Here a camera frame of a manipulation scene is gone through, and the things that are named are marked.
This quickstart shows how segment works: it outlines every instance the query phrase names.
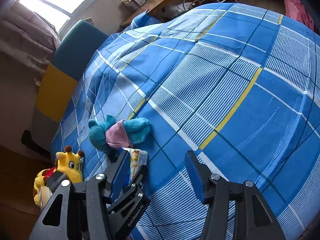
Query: silver bolt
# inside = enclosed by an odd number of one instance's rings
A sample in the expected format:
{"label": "silver bolt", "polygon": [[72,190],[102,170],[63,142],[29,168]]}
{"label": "silver bolt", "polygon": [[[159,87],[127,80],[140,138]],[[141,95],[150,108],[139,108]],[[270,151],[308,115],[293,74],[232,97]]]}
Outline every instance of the silver bolt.
{"label": "silver bolt", "polygon": [[98,173],[97,175],[96,175],[96,179],[103,179],[104,178],[104,174],[103,173]]}
{"label": "silver bolt", "polygon": [[247,187],[253,187],[254,183],[251,181],[251,180],[247,180],[245,183],[244,183]]}
{"label": "silver bolt", "polygon": [[62,182],[61,182],[61,185],[63,186],[63,187],[66,187],[66,186],[68,186],[70,184],[70,180],[68,180],[68,179],[65,179],[65,180],[63,180]]}
{"label": "silver bolt", "polygon": [[214,173],[214,174],[211,174],[210,178],[214,179],[214,180],[218,180],[218,179],[220,179],[220,175],[217,173]]}

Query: giraffe plush toy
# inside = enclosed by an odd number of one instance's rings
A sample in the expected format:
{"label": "giraffe plush toy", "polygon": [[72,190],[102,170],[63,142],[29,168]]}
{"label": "giraffe plush toy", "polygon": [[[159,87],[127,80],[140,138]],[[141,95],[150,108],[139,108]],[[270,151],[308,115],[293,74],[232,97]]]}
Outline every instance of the giraffe plush toy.
{"label": "giraffe plush toy", "polygon": [[39,188],[40,186],[46,186],[46,179],[48,179],[55,171],[60,171],[66,174],[72,183],[82,182],[82,160],[84,152],[79,150],[76,154],[72,152],[71,146],[64,148],[66,152],[56,153],[56,167],[43,170],[38,173],[33,184],[33,200],[37,206],[40,206],[39,202]]}

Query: wooden desk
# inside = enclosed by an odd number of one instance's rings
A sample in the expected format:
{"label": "wooden desk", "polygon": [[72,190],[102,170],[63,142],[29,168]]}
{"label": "wooden desk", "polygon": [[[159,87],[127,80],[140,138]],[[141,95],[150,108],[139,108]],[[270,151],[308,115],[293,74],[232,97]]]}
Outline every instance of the wooden desk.
{"label": "wooden desk", "polygon": [[153,17],[156,17],[158,11],[160,11],[164,6],[169,4],[172,0],[149,0],[142,7],[134,11],[134,13],[126,19],[121,25],[121,28],[129,26],[132,20],[139,14],[147,11],[147,14]]}

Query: blue plaid bedsheet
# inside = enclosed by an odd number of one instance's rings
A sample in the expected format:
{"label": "blue plaid bedsheet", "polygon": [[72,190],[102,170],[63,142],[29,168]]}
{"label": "blue plaid bedsheet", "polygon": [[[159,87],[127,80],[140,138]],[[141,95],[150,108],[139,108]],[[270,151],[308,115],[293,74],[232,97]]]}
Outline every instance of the blue plaid bedsheet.
{"label": "blue plaid bedsheet", "polygon": [[52,152],[83,150],[88,180],[109,164],[89,141],[88,119],[145,117],[152,131],[136,147],[149,154],[151,204],[132,239],[199,238],[207,207],[183,163],[190,149],[225,179],[254,181],[285,237],[296,239],[320,209],[319,36],[279,13],[233,3],[150,23],[133,22],[98,48]]}

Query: bed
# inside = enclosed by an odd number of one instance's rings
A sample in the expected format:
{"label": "bed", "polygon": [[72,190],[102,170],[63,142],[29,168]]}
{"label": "bed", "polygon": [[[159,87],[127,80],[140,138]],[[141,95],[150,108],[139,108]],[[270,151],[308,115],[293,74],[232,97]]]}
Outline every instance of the bed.
{"label": "bed", "polygon": [[[184,166],[187,150],[225,179],[255,182],[286,239],[320,209],[320,38],[279,13],[238,3],[199,6],[168,23],[134,19],[109,36],[78,82],[52,153],[85,153],[88,180],[108,158],[88,120],[145,117],[151,199],[134,240],[197,239],[207,207]],[[229,203],[226,239],[235,205]]]}

